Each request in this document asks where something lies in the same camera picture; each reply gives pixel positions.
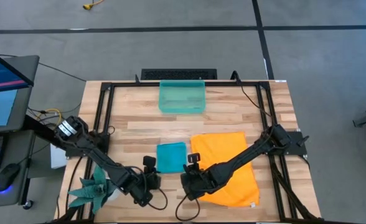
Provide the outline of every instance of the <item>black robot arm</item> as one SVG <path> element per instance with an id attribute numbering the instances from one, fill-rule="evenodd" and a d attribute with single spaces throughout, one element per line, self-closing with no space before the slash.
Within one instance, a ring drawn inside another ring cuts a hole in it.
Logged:
<path id="1" fill-rule="evenodd" d="M 224 187 L 233 173 L 261 154 L 275 149 L 284 149 L 291 144 L 291 138 L 284 128 L 277 124 L 263 131 L 260 138 L 249 148 L 227 162 L 210 166 L 206 170 L 199 168 L 197 161 L 200 154 L 188 156 L 193 164 L 184 166 L 185 173 L 181 174 L 184 192 L 189 200 L 194 200 L 205 193 L 212 194 Z"/>
<path id="2" fill-rule="evenodd" d="M 83 152 L 108 173 L 110 180 L 122 193 L 130 194 L 140 206 L 146 206 L 153 198 L 149 190 L 160 187 L 161 178 L 156 172 L 137 174 L 133 167 L 125 167 L 109 158 L 100 150 L 105 144 L 101 134 L 88 132 L 88 126 L 82 119 L 68 117 L 57 126 L 54 134 L 59 140 L 58 147 L 65 151 Z M 146 157 L 146 160 L 154 160 L 152 163 L 155 164 L 155 158 Z"/>

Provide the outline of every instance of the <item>computer mouse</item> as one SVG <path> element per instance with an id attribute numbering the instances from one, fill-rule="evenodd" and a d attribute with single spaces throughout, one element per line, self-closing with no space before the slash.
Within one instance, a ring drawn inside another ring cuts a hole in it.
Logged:
<path id="1" fill-rule="evenodd" d="M 19 171 L 19 164 L 9 164 L 3 168 L 3 170 L 0 172 L 0 192 L 10 187 Z"/>

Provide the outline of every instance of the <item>black metal frame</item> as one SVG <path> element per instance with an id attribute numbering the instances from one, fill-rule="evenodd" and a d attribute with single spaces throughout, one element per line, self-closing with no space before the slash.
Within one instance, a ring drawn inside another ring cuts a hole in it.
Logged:
<path id="1" fill-rule="evenodd" d="M 96 116 L 95 116 L 95 123 L 93 125 L 94 131 L 98 131 L 98 128 L 100 125 L 101 109 L 103 108 L 105 93 L 107 90 L 110 92 L 108 95 L 108 102 L 107 102 L 107 107 L 106 107 L 103 132 L 107 131 L 108 126 L 110 125 L 110 116 L 111 116 L 111 110 L 112 110 L 112 106 L 113 106 L 115 88 L 117 88 L 117 87 L 159 86 L 159 82 L 140 82 L 140 80 L 137 76 L 135 78 L 136 78 L 135 82 L 112 82 L 112 83 L 103 82 L 101 84 L 100 95 L 99 95 L 99 100 L 98 100 L 98 105 L 97 105 Z M 233 81 L 226 81 L 226 82 L 218 82 L 218 81 L 207 82 L 207 81 L 205 81 L 205 86 L 241 86 L 241 85 L 242 86 L 253 86 L 256 88 L 256 94 L 258 96 L 259 106 L 263 110 L 265 109 L 265 105 L 263 103 L 262 89 L 264 89 L 264 91 L 266 92 L 267 100 L 268 100 L 268 105 L 269 105 L 269 109 L 270 109 L 270 115 L 272 117 L 272 122 L 277 123 L 277 117 L 276 117 L 276 112 L 275 112 L 275 108 L 274 108 L 274 104 L 273 104 L 273 99 L 271 96 L 269 81 L 244 82 L 244 81 L 240 80 L 240 78 L 238 77 L 238 74 L 236 72 L 233 72 L 230 79 L 236 80 L 236 81 L 235 82 L 233 82 Z M 268 127 L 266 115 L 264 113 L 260 113 L 260 114 L 261 114 L 263 129 L 266 129 Z M 290 196 L 290 195 L 295 195 L 295 194 L 291 190 L 291 184 L 290 184 L 289 175 L 288 175 L 288 168 L 287 168 L 287 164 L 286 164 L 284 155 L 283 154 L 279 155 L 280 166 L 281 166 L 281 170 L 283 171 L 282 174 L 280 174 L 279 170 L 277 169 L 275 156 L 270 154 L 270 155 L 268 155 L 268 158 L 269 158 L 271 174 L 272 174 L 272 178 L 273 178 L 273 187 L 274 187 L 274 192 L 275 192 L 275 196 L 276 196 L 276 204 L 277 204 L 277 208 L 278 208 L 279 219 L 280 219 L 280 221 L 283 222 L 283 221 L 287 220 L 287 218 L 285 217 L 285 213 L 284 213 L 284 205 L 283 205 L 283 200 L 281 198 L 281 191 L 280 191 L 279 185 L 282 185 L 283 188 L 285 189 L 285 191 L 288 191 L 287 195 Z M 84 179 L 90 178 L 92 164 L 93 164 L 92 160 L 90 158 L 88 158 L 86 168 L 85 168 Z M 301 207 L 296 206 L 295 199 L 298 199 L 298 198 L 296 196 L 295 196 L 294 200 L 292 199 L 292 197 L 288 198 L 289 209 L 291 211 L 291 218 L 290 218 L 291 221 L 298 220 L 298 216 L 296 214 L 296 209 L 298 209 L 298 210 L 302 209 Z M 77 220 L 82 220 L 83 211 L 84 211 L 84 206 L 82 205 L 78 209 Z M 90 221 L 94 220 L 94 217 L 95 217 L 94 214 L 92 212 L 90 212 L 89 219 L 87 219 L 87 221 L 90 222 Z"/>

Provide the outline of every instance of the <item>gray carpet floor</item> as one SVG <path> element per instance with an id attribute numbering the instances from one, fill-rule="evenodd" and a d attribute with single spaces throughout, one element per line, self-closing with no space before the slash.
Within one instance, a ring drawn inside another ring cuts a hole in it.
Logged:
<path id="1" fill-rule="evenodd" d="M 0 0 L 0 29 L 163 26 L 255 26 L 250 0 Z M 366 1 L 261 0 L 264 26 L 366 25 Z M 287 80 L 306 144 L 322 216 L 366 223 L 366 30 L 265 31 L 275 79 Z M 0 34 L 0 54 L 40 61 L 85 80 L 132 80 L 142 68 L 216 68 L 265 79 L 258 32 L 201 31 L 97 34 Z M 68 88 L 55 88 L 64 83 Z M 30 107 L 70 110 L 85 84 L 39 67 Z M 48 156 L 43 152 L 37 156 Z M 30 210 L 0 208 L 0 223 L 52 219 L 63 170 L 33 179 Z"/>

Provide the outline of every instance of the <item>orange cloth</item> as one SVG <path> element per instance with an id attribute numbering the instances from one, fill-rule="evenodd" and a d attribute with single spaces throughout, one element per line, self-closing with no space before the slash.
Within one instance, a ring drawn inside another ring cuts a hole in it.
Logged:
<path id="1" fill-rule="evenodd" d="M 245 133 L 199 134 L 192 136 L 192 153 L 200 154 L 200 168 L 206 169 L 218 162 L 226 162 L 247 148 Z M 236 170 L 227 185 L 200 200 L 229 207 L 259 205 L 259 189 L 251 162 Z"/>

